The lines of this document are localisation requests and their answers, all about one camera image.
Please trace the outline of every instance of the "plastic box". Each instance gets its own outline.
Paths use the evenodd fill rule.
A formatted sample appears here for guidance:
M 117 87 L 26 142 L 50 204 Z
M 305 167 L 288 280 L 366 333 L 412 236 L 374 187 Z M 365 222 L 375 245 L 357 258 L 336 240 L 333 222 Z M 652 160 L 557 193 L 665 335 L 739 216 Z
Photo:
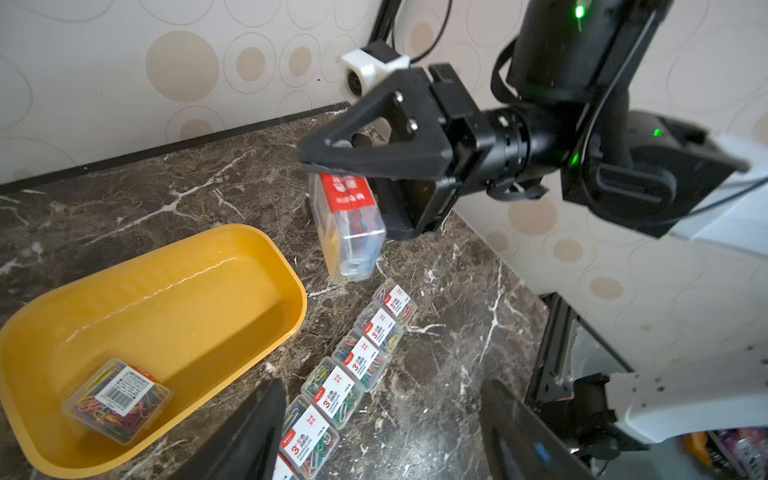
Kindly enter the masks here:
M 357 379 L 366 392 L 381 382 L 389 363 L 381 350 L 357 328 L 351 329 L 336 345 L 332 358 Z
M 355 326 L 387 356 L 392 355 L 406 332 L 405 327 L 392 318 L 389 311 L 378 300 L 373 300 L 363 309 L 355 320 Z
M 172 396 L 143 370 L 110 359 L 62 408 L 92 429 L 128 445 L 160 415 Z
M 272 474 L 272 480 L 300 480 L 299 474 L 293 471 L 288 461 L 282 455 L 277 454 L 275 459 L 275 472 Z
M 310 207 L 333 283 L 373 273 L 386 227 L 365 178 L 310 175 Z
M 384 283 L 376 289 L 373 299 L 383 303 L 392 316 L 405 325 L 416 318 L 416 310 L 419 309 L 411 296 L 391 278 L 384 280 Z
M 301 393 L 312 399 L 320 413 L 340 430 L 357 410 L 365 391 L 330 357 L 324 357 L 307 377 Z
M 313 480 L 339 443 L 339 433 L 304 395 L 288 405 L 280 454 L 306 480 Z

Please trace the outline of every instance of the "yellow plastic tray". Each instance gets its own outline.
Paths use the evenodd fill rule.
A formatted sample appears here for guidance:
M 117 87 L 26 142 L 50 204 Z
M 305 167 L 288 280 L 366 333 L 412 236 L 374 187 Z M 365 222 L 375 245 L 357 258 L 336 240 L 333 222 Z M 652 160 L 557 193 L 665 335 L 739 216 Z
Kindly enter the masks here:
M 306 292 L 272 240 L 225 225 L 40 296 L 0 330 L 0 399 L 27 459 L 82 478 L 126 462 L 287 340 Z M 122 446 L 61 412 L 110 358 L 174 397 Z

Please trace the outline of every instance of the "dark marble surface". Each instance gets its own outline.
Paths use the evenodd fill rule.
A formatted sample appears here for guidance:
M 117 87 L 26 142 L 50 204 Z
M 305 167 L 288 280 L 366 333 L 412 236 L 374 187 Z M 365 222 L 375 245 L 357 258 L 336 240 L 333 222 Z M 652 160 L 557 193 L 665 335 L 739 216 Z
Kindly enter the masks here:
M 523 395 L 546 308 L 456 215 L 438 234 L 388 242 L 373 278 L 330 286 L 302 210 L 302 134 L 332 114 L 0 197 L 0 323 L 36 296 L 223 223 L 272 237 L 304 282 L 299 332 L 103 479 L 165 478 L 255 386 L 282 377 L 288 400 L 391 276 L 420 305 L 382 384 L 367 395 L 320 478 L 488 478 L 479 387 Z M 0 478 L 46 478 L 0 415 Z

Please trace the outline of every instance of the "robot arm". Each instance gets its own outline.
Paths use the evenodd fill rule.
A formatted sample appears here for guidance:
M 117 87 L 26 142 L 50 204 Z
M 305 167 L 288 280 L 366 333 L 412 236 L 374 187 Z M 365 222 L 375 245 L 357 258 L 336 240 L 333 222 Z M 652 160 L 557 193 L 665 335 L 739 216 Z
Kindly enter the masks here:
M 610 460 L 674 436 L 768 425 L 768 346 L 652 372 L 596 374 L 539 416 L 567 446 Z
M 463 195 L 540 198 L 541 177 L 556 170 L 565 200 L 661 237 L 748 168 L 706 131 L 627 112 L 627 87 L 670 5 L 531 1 L 493 72 L 492 90 L 507 106 L 491 111 L 480 111 L 450 65 L 406 68 L 407 57 L 374 42 L 344 57 L 346 88 L 359 100 L 303 139 L 300 160 L 311 172 L 368 177 L 394 240 L 439 227 Z M 374 121 L 391 128 L 387 145 L 334 146 Z

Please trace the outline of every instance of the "wallpaper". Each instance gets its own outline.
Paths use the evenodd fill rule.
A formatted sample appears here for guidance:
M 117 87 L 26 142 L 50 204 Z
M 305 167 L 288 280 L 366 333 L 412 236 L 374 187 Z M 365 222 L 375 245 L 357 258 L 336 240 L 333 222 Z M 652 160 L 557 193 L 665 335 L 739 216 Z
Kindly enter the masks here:
M 0 184 L 339 102 L 378 7 L 0 2 Z
M 423 51 L 446 0 L 404 2 L 399 51 Z M 527 2 L 455 0 L 439 46 L 422 64 L 450 61 L 481 108 Z M 632 108 L 768 146 L 768 2 L 675 0 L 631 85 Z M 665 367 L 768 341 L 765 259 L 709 243 L 652 240 L 561 200 L 558 174 L 538 201 L 485 194 L 455 211 L 536 292 L 558 291 L 638 369 Z

